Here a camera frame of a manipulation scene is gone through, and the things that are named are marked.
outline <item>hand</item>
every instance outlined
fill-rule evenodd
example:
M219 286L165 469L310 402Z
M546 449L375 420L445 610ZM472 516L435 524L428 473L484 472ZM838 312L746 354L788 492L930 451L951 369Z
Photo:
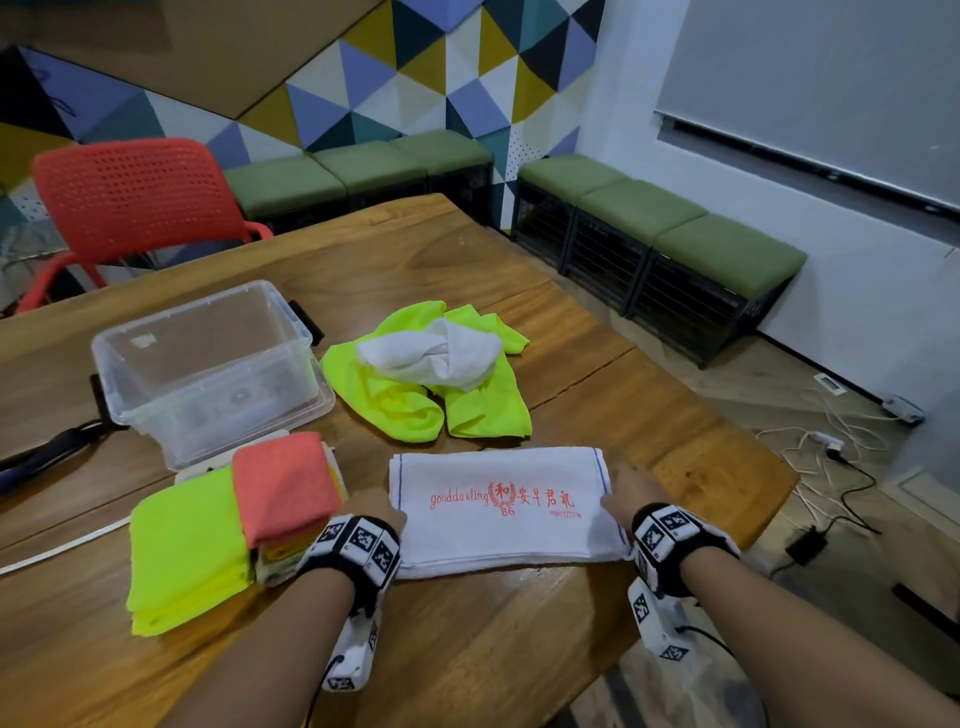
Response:
M628 531L633 527L636 512L650 503L672 503L673 498L650 471L617 459L611 468L613 493L600 498L613 519Z
M346 514L372 516L386 521L396 531L397 536L407 524L407 514L394 508L387 492L382 488L368 488L347 498L334 515L345 516Z

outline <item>crumpled yellow cloth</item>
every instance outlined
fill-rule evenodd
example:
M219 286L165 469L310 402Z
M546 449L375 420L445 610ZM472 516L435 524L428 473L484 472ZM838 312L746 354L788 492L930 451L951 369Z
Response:
M130 522L133 633L152 637L253 582L231 468L144 498Z
M333 390L361 417L396 440L428 443L444 426L444 412L419 384L398 382L357 360L356 345L398 331L422 331L441 316L461 326L494 333L503 342L487 380L471 392L454 387L431 387L446 405L446 427L453 437L527 437L533 432L530 411L516 387L506 354L521 353L530 343L495 313L481 316L471 305L449 313L443 301L415 303L388 316L373 332L356 341L330 347L321 361Z

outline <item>gray screen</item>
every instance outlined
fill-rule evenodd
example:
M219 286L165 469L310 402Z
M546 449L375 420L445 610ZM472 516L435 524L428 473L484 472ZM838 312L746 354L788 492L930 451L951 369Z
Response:
M658 111L960 208L960 0L691 0Z

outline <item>wooden floor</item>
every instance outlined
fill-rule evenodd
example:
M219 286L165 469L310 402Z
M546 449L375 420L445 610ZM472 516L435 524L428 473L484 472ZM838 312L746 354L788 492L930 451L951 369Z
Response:
M751 337L721 354L701 372L682 355L639 326L625 321L606 305L548 266L535 265L594 316L633 341L673 376L710 400L734 423L754 433L781 427L817 429L841 435L828 422L828 400L849 425L869 428L856 434L864 445L861 464L881 476L909 433L906 425L880 419L876 404L849 392L828 395L813 376L818 370L774 344ZM798 444L803 433L787 430L761 436L779 452ZM813 469L814 448L787 452L798 467ZM826 495L867 482L859 473L831 468L832 484L822 477L807 481ZM810 495L831 515L839 509ZM830 532L827 549L805 568L794 567L777 577L781 585L844 621L911 667L943 691L960 693L960 645L895 599L890 588L903 582L946 614L960 615L960 545L876 489L851 498L857 512L883 532L871 536L853 526ZM777 518L747 556L755 568L768 571L789 561L783 548L798 528L813 521L797 497L787 501ZM709 629L702 610L687 607L690 623ZM696 660L679 665L653 657L636 644L619 665L584 691L554 720L554 728L636 728L637 726L762 726L763 714L750 681L719 648L704 643Z

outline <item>white towel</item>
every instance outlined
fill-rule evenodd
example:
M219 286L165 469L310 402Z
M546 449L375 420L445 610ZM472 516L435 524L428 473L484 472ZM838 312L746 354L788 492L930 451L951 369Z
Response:
M595 448L396 455L390 498L407 514L396 576L627 559L626 534L600 506L609 490Z
M398 331L357 344L357 359L388 379L469 392L492 374L502 351L496 334L437 319L423 331Z

